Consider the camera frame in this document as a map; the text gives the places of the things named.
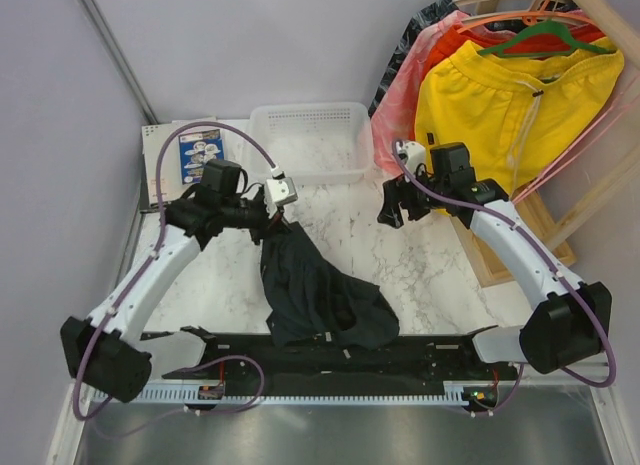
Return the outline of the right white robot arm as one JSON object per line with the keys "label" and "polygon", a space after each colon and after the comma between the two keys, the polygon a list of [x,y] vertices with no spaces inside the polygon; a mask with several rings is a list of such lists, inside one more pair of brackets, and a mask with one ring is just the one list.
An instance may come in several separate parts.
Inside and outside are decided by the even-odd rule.
{"label": "right white robot arm", "polygon": [[477,379],[494,363],[527,364],[546,375],[561,370],[597,388],[617,375],[608,338],[612,296],[601,282],[587,283],[567,268],[521,219],[493,179],[479,180],[462,143],[427,150],[396,139],[391,153],[399,176],[383,184],[381,224],[402,227],[442,210],[480,238],[510,272],[532,312],[525,324],[475,333],[458,353],[458,366]]}

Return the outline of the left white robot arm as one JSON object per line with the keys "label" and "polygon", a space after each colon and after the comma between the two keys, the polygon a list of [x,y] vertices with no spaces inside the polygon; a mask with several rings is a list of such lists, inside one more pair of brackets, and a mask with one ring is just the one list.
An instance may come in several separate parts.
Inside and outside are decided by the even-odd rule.
{"label": "left white robot arm", "polygon": [[281,221],[286,205],[297,200],[293,180],[274,169],[251,199],[238,189],[246,171],[226,160],[211,160],[201,180],[165,207],[159,236],[116,289],[85,319],[68,318],[60,329],[72,378],[121,403],[135,399],[151,379],[185,367],[208,378],[219,354],[183,332],[154,339],[141,337],[170,285],[225,229],[246,230],[254,243]]}

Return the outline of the pink wire hanger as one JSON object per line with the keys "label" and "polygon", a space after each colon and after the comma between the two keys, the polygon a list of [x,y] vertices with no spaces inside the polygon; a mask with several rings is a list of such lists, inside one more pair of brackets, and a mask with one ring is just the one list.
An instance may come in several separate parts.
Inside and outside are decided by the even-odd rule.
{"label": "pink wire hanger", "polygon": [[589,147],[602,138],[632,108],[639,103],[639,95],[630,97],[630,92],[639,87],[639,74],[632,76],[630,82],[617,92],[604,111],[564,150],[540,175],[519,191],[513,202],[518,204],[537,191],[542,185],[556,177],[561,171],[575,162]]}

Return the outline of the dark navy shorts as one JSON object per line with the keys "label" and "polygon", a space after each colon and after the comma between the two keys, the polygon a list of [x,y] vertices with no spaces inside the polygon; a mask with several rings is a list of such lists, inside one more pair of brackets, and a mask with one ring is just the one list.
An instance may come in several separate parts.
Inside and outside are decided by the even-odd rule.
{"label": "dark navy shorts", "polygon": [[260,276],[278,347],[327,335],[342,348],[375,350],[399,336],[399,319],[380,287],[341,272],[298,222],[269,229]]}

